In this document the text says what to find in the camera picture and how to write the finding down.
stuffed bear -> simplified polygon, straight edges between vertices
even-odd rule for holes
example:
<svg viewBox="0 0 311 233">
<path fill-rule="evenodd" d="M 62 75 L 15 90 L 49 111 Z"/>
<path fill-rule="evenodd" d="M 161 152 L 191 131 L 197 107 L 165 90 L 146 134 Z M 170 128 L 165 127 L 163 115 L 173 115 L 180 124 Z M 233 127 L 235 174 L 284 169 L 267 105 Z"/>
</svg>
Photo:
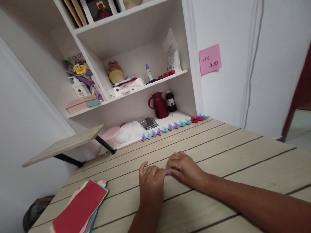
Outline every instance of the stuffed bear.
<svg viewBox="0 0 311 233">
<path fill-rule="evenodd" d="M 118 62 L 117 61 L 114 61 L 114 62 L 109 62 L 108 63 L 108 71 L 107 71 L 107 74 L 109 75 L 111 73 L 111 71 L 114 71 L 114 70 L 122 70 L 121 66 L 118 65 Z"/>
<path fill-rule="evenodd" d="M 109 79 L 113 84 L 121 82 L 124 80 L 123 76 L 123 70 L 121 66 L 118 65 L 117 61 L 109 62 L 108 63 L 108 71 L 107 74 L 109 76 Z"/>
</svg>

red thermos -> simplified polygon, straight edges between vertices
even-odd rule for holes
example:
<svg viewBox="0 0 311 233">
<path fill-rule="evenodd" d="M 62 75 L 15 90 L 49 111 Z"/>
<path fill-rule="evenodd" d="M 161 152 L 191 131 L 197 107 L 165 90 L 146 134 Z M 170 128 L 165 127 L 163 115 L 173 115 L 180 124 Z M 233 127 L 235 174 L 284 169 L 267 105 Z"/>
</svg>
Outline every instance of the red thermos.
<svg viewBox="0 0 311 233">
<path fill-rule="evenodd" d="M 149 108 L 152 108 L 150 106 L 150 100 L 153 98 L 153 108 L 152 109 L 155 110 L 155 114 L 156 114 L 158 119 L 163 119 L 163 118 L 168 116 L 168 110 L 166 107 L 166 102 L 162 98 L 162 93 L 163 92 L 156 92 L 156 93 L 152 94 L 151 95 L 152 97 L 148 100 Z"/>
</svg>

black metal bracket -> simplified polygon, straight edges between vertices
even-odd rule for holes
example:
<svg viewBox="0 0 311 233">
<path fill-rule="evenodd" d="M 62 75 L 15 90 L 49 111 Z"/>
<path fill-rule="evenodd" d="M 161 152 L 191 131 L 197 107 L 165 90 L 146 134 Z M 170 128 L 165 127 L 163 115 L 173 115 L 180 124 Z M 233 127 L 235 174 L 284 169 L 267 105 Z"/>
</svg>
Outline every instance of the black metal bracket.
<svg viewBox="0 0 311 233">
<path fill-rule="evenodd" d="M 83 164 L 84 164 L 84 162 L 80 162 L 80 161 L 78 161 L 76 159 L 73 159 L 73 158 L 70 158 L 69 156 L 64 155 L 64 154 L 55 155 L 54 157 L 58 158 L 60 160 L 63 160 L 65 162 L 67 162 L 67 163 L 76 165 L 78 168 L 82 167 Z"/>
<path fill-rule="evenodd" d="M 108 145 L 100 136 L 96 136 L 96 141 L 98 141 L 100 144 L 102 144 L 107 150 L 111 152 L 111 154 L 115 154 L 117 149 L 113 149 L 111 146 Z"/>
</svg>

paper stack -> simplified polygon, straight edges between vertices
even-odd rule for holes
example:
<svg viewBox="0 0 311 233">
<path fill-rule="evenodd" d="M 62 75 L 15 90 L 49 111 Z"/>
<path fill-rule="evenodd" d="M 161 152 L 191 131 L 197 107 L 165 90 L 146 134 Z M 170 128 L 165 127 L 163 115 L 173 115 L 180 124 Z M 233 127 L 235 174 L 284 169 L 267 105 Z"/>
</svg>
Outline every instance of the paper stack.
<svg viewBox="0 0 311 233">
<path fill-rule="evenodd" d="M 91 233 L 98 209 L 108 193 L 106 181 L 86 181 L 53 221 L 50 233 Z"/>
</svg>

yellow flower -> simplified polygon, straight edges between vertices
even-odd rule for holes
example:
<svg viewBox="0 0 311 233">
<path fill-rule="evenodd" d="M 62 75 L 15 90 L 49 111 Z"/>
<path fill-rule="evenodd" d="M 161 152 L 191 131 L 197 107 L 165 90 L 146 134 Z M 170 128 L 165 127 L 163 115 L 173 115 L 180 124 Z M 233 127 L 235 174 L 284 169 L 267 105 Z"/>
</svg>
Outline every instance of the yellow flower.
<svg viewBox="0 0 311 233">
<path fill-rule="evenodd" d="M 82 75 L 82 74 L 86 73 L 86 67 L 85 67 L 85 65 L 74 66 L 74 71 L 78 75 Z"/>
</svg>

